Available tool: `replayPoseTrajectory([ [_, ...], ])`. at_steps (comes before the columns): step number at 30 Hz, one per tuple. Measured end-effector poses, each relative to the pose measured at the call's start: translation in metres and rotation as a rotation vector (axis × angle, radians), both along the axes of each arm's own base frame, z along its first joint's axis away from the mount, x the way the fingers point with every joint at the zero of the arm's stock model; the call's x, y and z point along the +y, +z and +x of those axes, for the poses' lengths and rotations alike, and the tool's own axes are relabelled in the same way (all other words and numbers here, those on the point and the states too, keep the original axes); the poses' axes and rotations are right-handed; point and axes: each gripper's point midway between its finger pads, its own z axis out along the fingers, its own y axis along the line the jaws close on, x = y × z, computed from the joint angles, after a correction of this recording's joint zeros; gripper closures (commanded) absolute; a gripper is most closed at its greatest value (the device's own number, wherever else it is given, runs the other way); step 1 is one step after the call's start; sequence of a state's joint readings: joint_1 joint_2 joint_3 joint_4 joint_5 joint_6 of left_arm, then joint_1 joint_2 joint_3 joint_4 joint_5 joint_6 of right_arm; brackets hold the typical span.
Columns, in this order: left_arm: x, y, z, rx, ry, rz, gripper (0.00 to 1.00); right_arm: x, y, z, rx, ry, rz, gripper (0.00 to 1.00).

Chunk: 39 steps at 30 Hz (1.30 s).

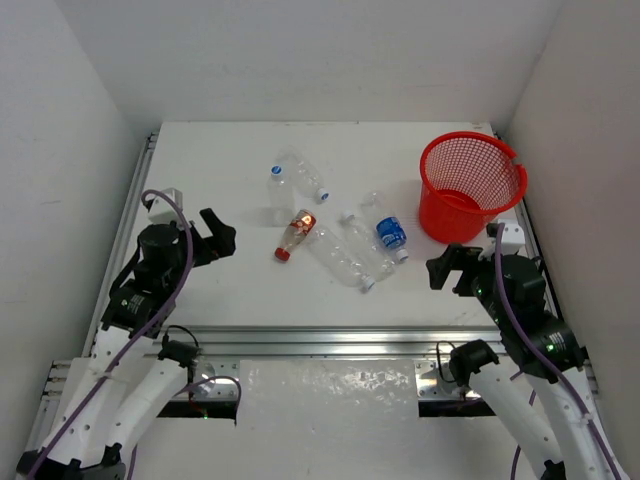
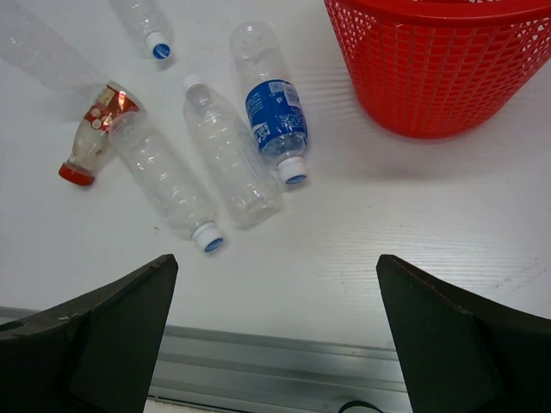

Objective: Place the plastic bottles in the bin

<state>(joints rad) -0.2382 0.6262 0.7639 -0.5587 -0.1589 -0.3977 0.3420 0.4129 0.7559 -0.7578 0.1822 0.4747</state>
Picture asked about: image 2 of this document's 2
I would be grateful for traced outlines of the clear bottle top blue cap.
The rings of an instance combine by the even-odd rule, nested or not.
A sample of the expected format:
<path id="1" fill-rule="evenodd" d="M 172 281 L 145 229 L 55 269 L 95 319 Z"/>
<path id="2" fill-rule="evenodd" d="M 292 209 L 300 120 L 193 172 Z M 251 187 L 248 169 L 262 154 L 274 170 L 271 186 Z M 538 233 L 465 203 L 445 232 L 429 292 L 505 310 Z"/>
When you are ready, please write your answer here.
<path id="1" fill-rule="evenodd" d="M 159 61 L 171 57 L 171 26 L 158 1 L 114 0 L 109 4 L 145 57 Z"/>

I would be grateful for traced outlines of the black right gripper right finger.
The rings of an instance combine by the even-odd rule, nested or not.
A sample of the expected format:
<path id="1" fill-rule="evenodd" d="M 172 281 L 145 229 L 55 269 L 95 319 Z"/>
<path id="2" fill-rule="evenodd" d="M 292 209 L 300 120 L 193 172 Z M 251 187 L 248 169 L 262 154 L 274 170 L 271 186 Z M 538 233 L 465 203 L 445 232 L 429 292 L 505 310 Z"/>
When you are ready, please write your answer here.
<path id="1" fill-rule="evenodd" d="M 550 322 L 397 256 L 376 273 L 415 412 L 548 412 Z"/>

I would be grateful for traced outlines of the clear bottle white cap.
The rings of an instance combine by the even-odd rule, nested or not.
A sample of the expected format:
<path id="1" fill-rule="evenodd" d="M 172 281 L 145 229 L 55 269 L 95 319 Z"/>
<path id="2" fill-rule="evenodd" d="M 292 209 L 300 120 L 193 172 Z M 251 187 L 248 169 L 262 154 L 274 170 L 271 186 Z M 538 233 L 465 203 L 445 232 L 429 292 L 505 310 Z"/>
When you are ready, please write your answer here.
<path id="1" fill-rule="evenodd" d="M 235 225 L 248 229 L 280 212 L 279 184 L 237 109 L 197 75 L 183 87 L 189 136 Z"/>

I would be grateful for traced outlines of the clear bottle blue-white cap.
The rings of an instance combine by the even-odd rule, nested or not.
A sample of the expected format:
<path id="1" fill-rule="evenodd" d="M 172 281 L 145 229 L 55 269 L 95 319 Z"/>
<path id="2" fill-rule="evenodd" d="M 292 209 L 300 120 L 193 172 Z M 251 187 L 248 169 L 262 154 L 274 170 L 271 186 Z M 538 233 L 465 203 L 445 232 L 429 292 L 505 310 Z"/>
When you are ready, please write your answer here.
<path id="1" fill-rule="evenodd" d="M 108 137 L 145 197 L 177 236 L 193 241 L 205 253 L 223 245 L 216 203 L 146 112 L 118 116 L 109 125 Z"/>

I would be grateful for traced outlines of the large clear bottle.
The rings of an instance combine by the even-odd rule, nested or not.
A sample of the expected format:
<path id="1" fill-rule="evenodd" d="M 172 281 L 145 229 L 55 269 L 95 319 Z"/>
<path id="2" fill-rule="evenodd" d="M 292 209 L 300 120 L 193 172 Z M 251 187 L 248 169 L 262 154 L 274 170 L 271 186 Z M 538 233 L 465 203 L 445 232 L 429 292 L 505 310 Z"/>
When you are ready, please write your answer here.
<path id="1" fill-rule="evenodd" d="M 16 1 L 1 2 L 1 59 L 83 109 L 109 83 L 107 75 Z"/>

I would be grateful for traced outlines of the red cap red label bottle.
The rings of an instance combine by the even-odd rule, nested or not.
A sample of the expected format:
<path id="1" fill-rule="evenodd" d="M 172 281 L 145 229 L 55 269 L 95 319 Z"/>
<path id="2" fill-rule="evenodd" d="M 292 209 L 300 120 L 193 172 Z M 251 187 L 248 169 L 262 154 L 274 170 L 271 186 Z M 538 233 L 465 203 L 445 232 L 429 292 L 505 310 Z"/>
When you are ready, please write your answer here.
<path id="1" fill-rule="evenodd" d="M 108 128 L 112 120 L 128 111 L 140 111 L 142 102 L 115 82 L 106 83 L 81 119 L 71 153 L 59 168 L 59 176 L 72 184 L 88 187 L 107 162 Z"/>

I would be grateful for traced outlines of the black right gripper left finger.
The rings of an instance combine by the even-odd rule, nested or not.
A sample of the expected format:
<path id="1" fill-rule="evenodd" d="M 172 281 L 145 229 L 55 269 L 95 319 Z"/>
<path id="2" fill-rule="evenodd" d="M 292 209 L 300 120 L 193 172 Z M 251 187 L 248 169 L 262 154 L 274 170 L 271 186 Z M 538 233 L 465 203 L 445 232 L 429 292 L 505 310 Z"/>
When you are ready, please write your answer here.
<path id="1" fill-rule="evenodd" d="M 163 255 L 104 287 L 1 326 L 3 412 L 141 412 L 178 264 Z"/>

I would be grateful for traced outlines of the blue label plastic bottle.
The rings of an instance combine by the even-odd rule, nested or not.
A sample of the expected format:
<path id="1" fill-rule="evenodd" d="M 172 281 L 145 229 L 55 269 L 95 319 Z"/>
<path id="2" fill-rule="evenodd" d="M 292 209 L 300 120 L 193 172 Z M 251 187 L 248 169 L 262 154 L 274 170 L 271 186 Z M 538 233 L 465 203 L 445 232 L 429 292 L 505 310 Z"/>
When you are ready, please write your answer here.
<path id="1" fill-rule="evenodd" d="M 264 22 L 244 22 L 230 37 L 245 112 L 261 156 L 287 186 L 307 179 L 307 123 L 276 34 Z"/>

